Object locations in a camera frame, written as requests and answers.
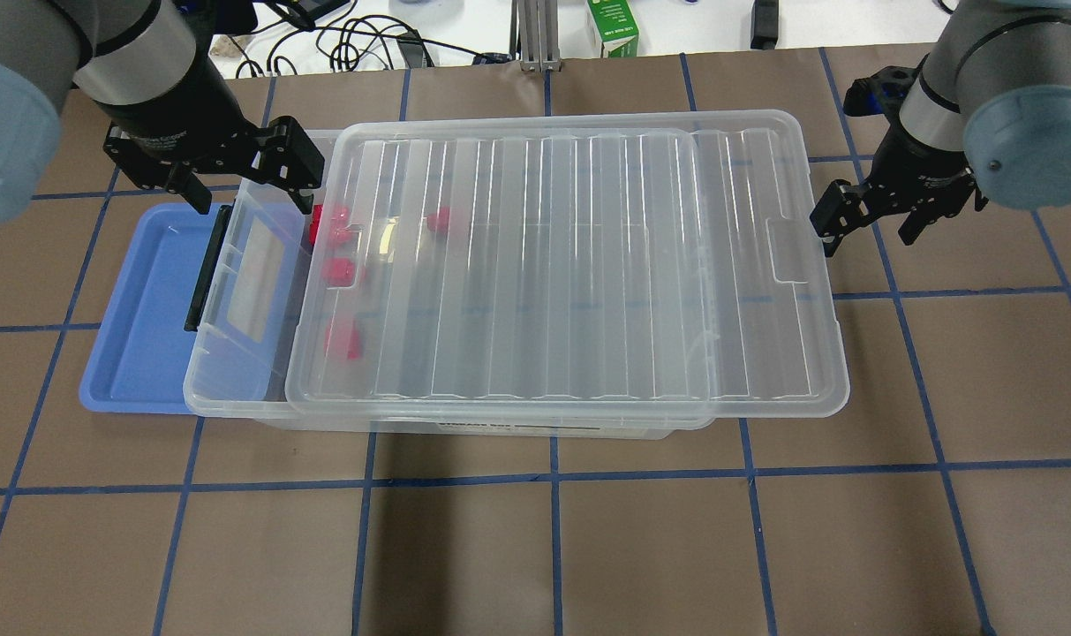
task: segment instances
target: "red object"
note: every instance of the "red object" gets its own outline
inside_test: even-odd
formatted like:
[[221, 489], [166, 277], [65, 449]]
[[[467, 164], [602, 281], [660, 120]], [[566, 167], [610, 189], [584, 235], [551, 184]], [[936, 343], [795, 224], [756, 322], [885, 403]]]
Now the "red object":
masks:
[[312, 206], [312, 225], [308, 226], [308, 242], [316, 245], [316, 234], [319, 233], [319, 217], [322, 216], [322, 205]]
[[425, 215], [425, 228], [435, 234], [448, 234], [450, 232], [450, 209], [442, 207], [434, 214]]
[[362, 334], [355, 322], [350, 322], [349, 330], [336, 329], [334, 322], [327, 325], [325, 344], [329, 358], [336, 360], [362, 358]]
[[341, 248], [346, 243], [353, 241], [358, 234], [358, 230], [350, 229], [348, 226], [332, 225], [332, 229], [330, 229], [330, 246], [332, 246], [332, 249]]
[[[336, 210], [334, 214], [331, 214], [329, 219], [327, 219], [327, 225], [330, 226], [330, 248], [337, 249], [341, 246], [346, 245], [355, 238], [358, 238], [358, 230], [351, 229], [348, 226], [350, 217], [350, 209]], [[312, 245], [316, 245], [317, 233], [319, 233], [319, 228], [322, 225], [322, 205], [316, 205], [312, 209], [312, 225], [308, 227], [308, 241]]]
[[355, 284], [355, 274], [359, 274], [358, 267], [350, 258], [340, 257], [327, 260], [322, 275], [327, 285], [334, 287], [346, 287]]

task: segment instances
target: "table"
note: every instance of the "table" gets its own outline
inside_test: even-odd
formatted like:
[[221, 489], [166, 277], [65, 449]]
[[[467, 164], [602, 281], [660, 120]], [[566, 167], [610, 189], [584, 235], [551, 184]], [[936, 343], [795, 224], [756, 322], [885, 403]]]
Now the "table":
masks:
[[[253, 120], [784, 108], [815, 188], [883, 133], [834, 97], [924, 47], [232, 84]], [[629, 84], [629, 100], [608, 86]], [[853, 394], [655, 441], [368, 436], [95, 414], [135, 223], [172, 200], [82, 95], [0, 226], [0, 634], [1071, 634], [1071, 209], [899, 219], [829, 262]], [[217, 199], [236, 182], [209, 182]]]
[[[642, 56], [743, 51], [751, 43], [752, 0], [633, 0], [642, 26]], [[275, 13], [257, 6], [261, 25], [276, 21]], [[359, 0], [353, 16], [389, 13], [437, 40], [474, 51], [508, 52], [511, 0]], [[594, 58], [583, 0], [560, 0], [559, 45], [563, 58]], [[320, 20], [326, 24], [331, 16]], [[782, 0], [780, 48], [848, 47], [863, 44], [935, 42], [948, 16], [932, 0]], [[289, 26], [260, 33], [248, 45], [248, 56], [265, 65], [269, 49]], [[325, 37], [325, 47], [330, 36]], [[280, 48], [299, 73], [328, 73], [327, 59], [314, 48], [314, 35], [297, 35]], [[439, 65], [467, 65], [466, 52], [429, 47]], [[213, 57], [222, 75], [232, 77], [239, 60]], [[398, 65], [405, 62], [394, 52]], [[381, 69], [366, 56], [360, 69]], [[284, 67], [282, 73], [291, 73]]]

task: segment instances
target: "clear plastic lid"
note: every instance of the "clear plastic lid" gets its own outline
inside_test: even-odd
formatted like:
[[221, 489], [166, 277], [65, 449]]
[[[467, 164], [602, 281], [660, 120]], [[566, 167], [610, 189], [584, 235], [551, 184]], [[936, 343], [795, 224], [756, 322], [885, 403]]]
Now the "clear plastic lid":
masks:
[[848, 394], [797, 121], [366, 123], [286, 374], [353, 418], [828, 415]]

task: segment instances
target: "black device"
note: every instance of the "black device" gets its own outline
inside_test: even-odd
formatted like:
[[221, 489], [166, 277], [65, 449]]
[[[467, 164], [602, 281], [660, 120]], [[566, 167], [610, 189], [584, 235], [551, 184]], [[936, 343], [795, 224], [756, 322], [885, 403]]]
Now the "black device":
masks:
[[[216, 9], [213, 0], [200, 4]], [[133, 19], [100, 33], [96, 56], [74, 76], [111, 118], [103, 150], [123, 176], [139, 188], [181, 195], [201, 214], [213, 197], [197, 175], [272, 184], [312, 212], [325, 157], [299, 122], [277, 117], [261, 128], [244, 119], [209, 61], [209, 40], [188, 28], [175, 4], [133, 0], [131, 9]], [[159, 51], [167, 63], [152, 64]]]
[[778, 45], [778, 0], [754, 0], [751, 5], [751, 48]]
[[343, 7], [350, 0], [252, 0], [272, 9], [282, 20], [300, 31], [314, 31], [316, 20]]
[[421, 40], [421, 33], [417, 29], [409, 29], [397, 36], [397, 48], [405, 58], [407, 69], [429, 69], [434, 67], [434, 59], [429, 57], [429, 51], [425, 49], [425, 42]]
[[889, 130], [870, 175], [833, 181], [810, 214], [826, 256], [890, 214], [907, 215], [910, 245], [971, 197], [976, 210], [1071, 205], [1071, 0], [963, 0], [917, 69], [854, 81], [842, 111]]

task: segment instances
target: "black cable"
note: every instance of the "black cable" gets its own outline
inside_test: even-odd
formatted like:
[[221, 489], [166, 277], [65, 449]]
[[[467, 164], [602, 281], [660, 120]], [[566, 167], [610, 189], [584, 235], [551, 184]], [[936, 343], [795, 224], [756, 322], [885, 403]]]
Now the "black cable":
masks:
[[435, 40], [428, 40], [427, 37], [422, 37], [421, 39], [421, 43], [422, 44], [433, 44], [434, 47], [453, 48], [454, 51], [462, 51], [463, 54], [469, 54], [470, 56], [473, 56], [473, 57], [482, 55], [482, 52], [473, 51], [473, 49], [471, 49], [471, 48], [457, 47], [457, 45], [455, 45], [455, 44], [446, 44], [444, 42], [438, 42], [438, 41], [435, 41]]
[[261, 26], [261, 28], [256, 29], [256, 31], [250, 31], [248, 35], [260, 35], [260, 33], [269, 31], [271, 28], [277, 28], [277, 26], [285, 24], [285, 21], [286, 20], [276, 20], [268, 26]]
[[257, 62], [253, 60], [253, 58], [251, 58], [247, 52], [244, 51], [244, 47], [241, 47], [241, 45], [237, 42], [237, 40], [233, 39], [232, 35], [227, 35], [225, 37], [228, 37], [229, 42], [232, 42], [233, 47], [237, 47], [238, 51], [241, 52], [241, 57], [244, 57], [244, 61], [242, 61], [240, 64], [237, 64], [236, 78], [240, 79], [241, 72], [242, 70], [244, 70], [244, 67], [248, 67], [248, 73], [253, 77], [263, 77], [263, 67], [261, 67], [260, 64], [257, 64]]
[[[318, 33], [318, 35], [316, 35], [316, 48], [320, 54], [322, 54], [322, 56], [327, 58], [327, 63], [329, 64], [329, 67], [330, 70], [332, 70], [333, 73], [352, 72], [352, 70], [356, 70], [359, 66], [359, 64], [361, 64], [362, 58], [368, 55], [378, 57], [378, 60], [380, 63], [382, 63], [383, 69], [393, 69], [396, 64], [394, 64], [393, 54], [390, 52], [390, 45], [387, 44], [386, 41], [391, 39], [393, 40], [405, 39], [407, 33], [413, 33], [413, 40], [417, 40], [419, 44], [421, 44], [422, 51], [425, 51], [425, 61], [429, 65], [435, 65], [435, 62], [433, 60], [433, 57], [429, 56], [429, 49], [425, 46], [426, 44], [433, 44], [435, 45], [435, 47], [454, 49], [454, 51], [468, 54], [468, 56], [473, 56], [474, 58], [481, 56], [481, 52], [473, 51], [473, 49], [471, 48], [458, 47], [458, 45], [455, 44], [449, 44], [447, 42], [439, 42], [437, 40], [428, 40], [422, 37], [421, 33], [419, 33], [417, 29], [412, 28], [409, 24], [406, 24], [405, 21], [394, 16], [380, 15], [380, 13], [372, 13], [371, 15], [362, 17], [351, 17], [349, 14], [350, 12], [353, 12], [355, 5], [357, 4], [358, 0], [355, 0], [355, 2], [352, 2], [349, 5], [348, 11], [342, 13], [336, 17], [333, 17], [333, 19], [329, 20], [329, 22], [327, 22], [326, 25], [318, 25], [316, 26], [316, 28], [311, 29], [310, 31], [293, 31], [291, 33], [286, 33], [286, 35], [278, 39], [275, 43], [273, 43], [272, 48], [269, 49], [268, 60], [266, 60], [266, 63], [269, 65], [269, 69], [272, 69], [274, 73], [280, 73], [278, 60], [284, 60], [289, 65], [289, 67], [292, 69], [292, 72], [296, 73], [297, 72], [296, 64], [293, 64], [292, 61], [288, 60], [288, 58], [286, 58], [285, 56], [278, 56], [276, 52], [282, 47], [282, 45], [284, 45], [284, 42], [292, 39], [292, 36], [298, 35], [298, 33], [312, 33], [312, 32]], [[376, 20], [386, 20], [392, 24], [383, 26], [382, 28], [377, 28], [375, 24]], [[337, 25], [337, 22], [342, 22], [342, 25], [340, 26]], [[389, 33], [389, 31], [393, 28], [403, 28], [405, 32]], [[322, 47], [322, 37], [326, 35], [326, 33], [338, 34], [338, 42], [330, 50]], [[369, 41], [365, 42], [364, 47], [358, 47], [358, 45], [355, 45], [352, 42], [352, 39], [355, 37], [362, 37], [362, 39], [369, 37]], [[386, 56], [386, 60], [382, 60], [381, 56], [373, 51], [372, 48], [374, 47], [375, 43], [381, 44], [382, 52]]]
[[286, 21], [302, 32], [312, 32], [316, 28], [316, 20], [312, 19], [312, 13], [301, 7], [298, 3], [286, 2], [281, 7], [278, 0], [261, 0], [266, 7], [272, 9], [272, 13], [280, 16], [281, 21]]
[[288, 60], [285, 56], [276, 56], [276, 60], [273, 61], [272, 73], [276, 73], [276, 75], [284, 75], [280, 72], [280, 62], [282, 61], [288, 62], [288, 65], [292, 67], [292, 75], [300, 75], [300, 72], [296, 70], [296, 64], [292, 64], [292, 60]]

